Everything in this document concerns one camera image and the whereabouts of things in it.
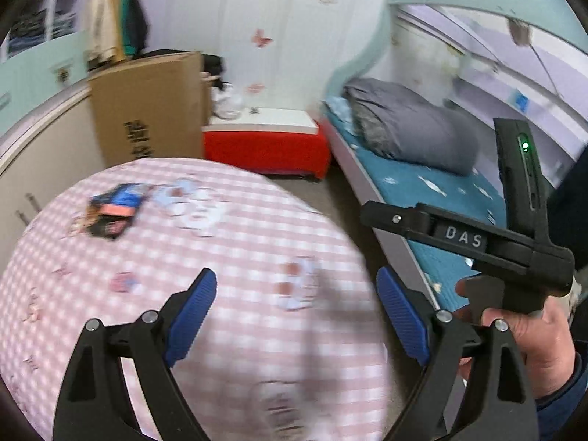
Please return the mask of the person right hand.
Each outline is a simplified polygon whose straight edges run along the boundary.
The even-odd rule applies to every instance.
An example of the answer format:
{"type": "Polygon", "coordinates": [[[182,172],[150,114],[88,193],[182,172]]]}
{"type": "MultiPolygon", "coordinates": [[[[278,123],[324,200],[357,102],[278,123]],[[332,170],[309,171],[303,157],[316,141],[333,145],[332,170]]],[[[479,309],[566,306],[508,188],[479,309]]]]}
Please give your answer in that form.
{"type": "Polygon", "coordinates": [[[563,388],[574,374],[576,349],[559,299],[548,297],[541,316],[487,308],[480,323],[489,327],[498,319],[508,324],[523,355],[534,398],[547,397],[563,388]]]}

